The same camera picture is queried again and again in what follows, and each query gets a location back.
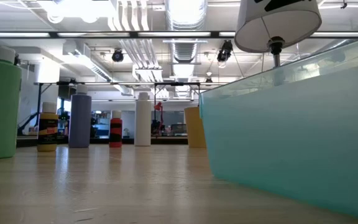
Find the frosted glass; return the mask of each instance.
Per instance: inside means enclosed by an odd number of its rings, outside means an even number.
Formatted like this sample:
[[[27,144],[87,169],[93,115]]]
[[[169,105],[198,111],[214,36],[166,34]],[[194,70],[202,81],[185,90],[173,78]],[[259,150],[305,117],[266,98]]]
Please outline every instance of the frosted glass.
[[[200,103],[217,178],[358,217],[358,42],[206,91]]]

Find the white lamp shade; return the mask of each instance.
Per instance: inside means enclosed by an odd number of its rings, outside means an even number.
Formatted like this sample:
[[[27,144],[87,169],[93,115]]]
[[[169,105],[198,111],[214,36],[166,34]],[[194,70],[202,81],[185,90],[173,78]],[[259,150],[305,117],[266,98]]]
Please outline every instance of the white lamp shade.
[[[316,0],[242,0],[234,41],[246,52],[270,50],[269,40],[281,37],[289,47],[321,25]]]

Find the yellow bottle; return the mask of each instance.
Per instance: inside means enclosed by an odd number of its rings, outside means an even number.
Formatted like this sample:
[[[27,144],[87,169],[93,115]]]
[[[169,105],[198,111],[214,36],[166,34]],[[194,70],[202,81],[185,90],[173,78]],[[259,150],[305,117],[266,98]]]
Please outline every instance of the yellow bottle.
[[[59,115],[56,114],[56,103],[43,102],[42,113],[38,122],[39,152],[52,152],[57,147],[57,126]]]

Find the ceiling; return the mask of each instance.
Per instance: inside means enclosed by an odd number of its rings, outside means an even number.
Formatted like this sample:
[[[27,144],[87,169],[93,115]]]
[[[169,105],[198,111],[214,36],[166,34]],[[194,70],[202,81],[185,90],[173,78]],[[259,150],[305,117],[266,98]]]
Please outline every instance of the ceiling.
[[[342,0],[328,0],[324,6],[340,5]],[[358,4],[358,1],[347,1],[349,4]],[[239,7],[227,7],[238,4],[236,0],[209,0],[206,13],[206,24],[204,30],[235,30]],[[95,23],[83,22],[80,18],[64,18],[59,24],[52,24],[47,19],[47,13],[43,9],[19,9],[9,7],[24,7],[16,0],[0,1],[0,31],[91,31],[109,30],[107,18],[99,18]],[[35,1],[25,1],[28,7],[40,7]],[[165,11],[162,11],[164,0],[149,0],[148,22],[151,30],[166,30]],[[358,31],[358,8],[348,7],[346,9],[321,9],[323,24],[320,31]],[[38,47],[52,54],[59,62],[65,63],[67,56],[63,55],[63,39],[52,40],[20,40],[4,39],[0,44],[11,47]],[[306,39],[298,45],[283,49],[282,63],[288,63],[307,57],[321,49],[326,49],[330,45],[334,46],[340,42],[335,39]],[[119,78],[125,82],[135,81],[131,75],[133,63],[124,54],[124,61],[114,63],[111,59],[114,49],[121,48],[116,39],[85,39],[84,43],[92,50],[91,58],[97,61],[103,69],[111,73],[113,78]],[[273,68],[273,57],[271,54],[248,54],[234,46],[233,54],[227,61],[224,68],[219,68],[216,60],[216,53],[221,48],[222,39],[208,39],[208,43],[200,45],[197,53],[194,79],[205,81],[206,72],[212,72],[214,82],[233,82],[243,77],[248,77],[262,71]],[[170,46],[164,44],[162,40],[153,40],[153,48],[162,66],[162,76],[170,78],[172,73],[172,55]],[[64,64],[61,69],[61,76],[75,77],[78,80],[87,82],[95,81],[95,74],[84,65]]]

